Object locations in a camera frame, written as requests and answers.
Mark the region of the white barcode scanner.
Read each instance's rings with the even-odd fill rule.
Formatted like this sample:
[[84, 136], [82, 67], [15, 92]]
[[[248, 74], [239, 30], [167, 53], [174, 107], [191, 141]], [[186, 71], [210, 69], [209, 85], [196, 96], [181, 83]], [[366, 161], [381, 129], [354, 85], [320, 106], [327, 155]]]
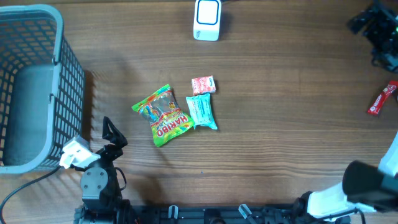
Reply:
[[201, 41], [217, 41], [220, 36], [220, 0], [196, 0], [193, 18], [193, 37]]

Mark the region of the grey plastic mesh basket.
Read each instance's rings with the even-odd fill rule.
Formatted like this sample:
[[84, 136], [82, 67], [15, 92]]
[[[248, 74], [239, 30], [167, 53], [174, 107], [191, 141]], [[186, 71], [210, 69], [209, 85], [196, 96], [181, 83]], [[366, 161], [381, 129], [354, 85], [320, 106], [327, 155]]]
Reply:
[[81, 133], [85, 72], [46, 4], [1, 8], [1, 174], [51, 170]]

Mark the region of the mint toilet wipes pack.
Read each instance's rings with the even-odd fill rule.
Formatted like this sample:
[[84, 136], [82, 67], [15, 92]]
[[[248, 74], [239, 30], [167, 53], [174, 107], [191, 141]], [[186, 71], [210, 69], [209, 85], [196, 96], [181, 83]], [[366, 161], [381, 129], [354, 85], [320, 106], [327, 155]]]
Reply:
[[206, 126], [214, 130], [218, 129], [213, 117], [211, 95], [209, 93], [186, 97], [186, 101], [190, 110], [190, 116], [194, 122], [194, 129], [197, 126]]

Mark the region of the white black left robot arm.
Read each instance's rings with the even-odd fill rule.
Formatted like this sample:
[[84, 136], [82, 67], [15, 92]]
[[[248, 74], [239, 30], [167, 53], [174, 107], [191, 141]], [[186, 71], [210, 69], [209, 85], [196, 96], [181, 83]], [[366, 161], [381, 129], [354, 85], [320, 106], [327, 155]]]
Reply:
[[75, 209], [74, 224], [139, 223], [128, 199], [123, 199], [118, 174], [123, 171], [115, 167], [113, 161], [123, 155], [127, 139], [114, 126], [108, 117], [103, 118], [102, 138], [109, 141], [95, 154], [99, 159], [91, 162], [83, 172], [80, 180], [83, 205]]

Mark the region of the colourful candy bag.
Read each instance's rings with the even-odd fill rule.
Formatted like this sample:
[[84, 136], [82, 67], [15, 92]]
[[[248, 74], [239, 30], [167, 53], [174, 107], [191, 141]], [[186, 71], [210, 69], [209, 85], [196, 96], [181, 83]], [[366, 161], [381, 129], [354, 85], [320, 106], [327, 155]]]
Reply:
[[133, 105], [132, 110], [150, 123], [154, 144], [157, 147], [187, 132], [195, 124], [175, 101], [169, 84]]

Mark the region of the red Nescafe stick sachet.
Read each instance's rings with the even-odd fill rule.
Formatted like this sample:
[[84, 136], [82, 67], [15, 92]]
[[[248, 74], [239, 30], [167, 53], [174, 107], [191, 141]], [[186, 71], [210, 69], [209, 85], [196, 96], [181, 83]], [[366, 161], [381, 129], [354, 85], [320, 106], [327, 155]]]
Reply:
[[397, 90], [397, 81], [391, 80], [367, 110], [367, 114], [378, 115], [386, 100]]

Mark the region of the red white small packet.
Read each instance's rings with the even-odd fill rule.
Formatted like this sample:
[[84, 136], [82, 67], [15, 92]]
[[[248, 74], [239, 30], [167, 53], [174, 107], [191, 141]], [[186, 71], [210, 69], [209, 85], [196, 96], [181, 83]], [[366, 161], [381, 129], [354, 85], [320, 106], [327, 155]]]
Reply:
[[201, 95], [205, 93], [215, 93], [216, 85], [213, 75], [207, 77], [198, 77], [192, 79], [193, 95]]

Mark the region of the black aluminium mounting rail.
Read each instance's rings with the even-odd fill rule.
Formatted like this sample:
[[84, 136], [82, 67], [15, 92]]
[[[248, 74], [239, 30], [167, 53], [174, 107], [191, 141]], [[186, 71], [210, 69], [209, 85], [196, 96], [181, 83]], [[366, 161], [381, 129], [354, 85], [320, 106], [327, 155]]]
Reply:
[[169, 207], [131, 206], [112, 213], [95, 213], [85, 207], [75, 210], [74, 223], [331, 223], [330, 220], [296, 216], [290, 207]]

